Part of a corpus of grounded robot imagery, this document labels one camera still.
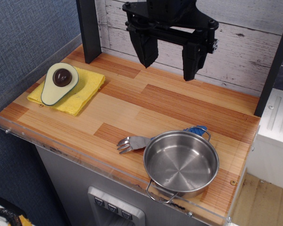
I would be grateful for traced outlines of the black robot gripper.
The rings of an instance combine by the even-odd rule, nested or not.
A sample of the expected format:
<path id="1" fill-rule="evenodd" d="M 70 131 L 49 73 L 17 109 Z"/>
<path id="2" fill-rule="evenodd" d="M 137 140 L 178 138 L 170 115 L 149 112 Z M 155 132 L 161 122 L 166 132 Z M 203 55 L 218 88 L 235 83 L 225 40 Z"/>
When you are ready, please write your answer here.
<path id="1" fill-rule="evenodd" d="M 203 45 L 188 42 L 183 46 L 183 77 L 194 80 L 198 70 L 203 68 L 207 52 L 213 54 L 217 48 L 215 30 L 219 23 L 205 15 L 196 6 L 195 0 L 146 0 L 126 2 L 122 9 L 127 13 L 127 29 L 137 57 L 148 68 L 158 57 L 158 39 L 168 32 L 175 40 L 183 39 L 182 31 L 171 27 L 193 29 L 204 34 Z"/>

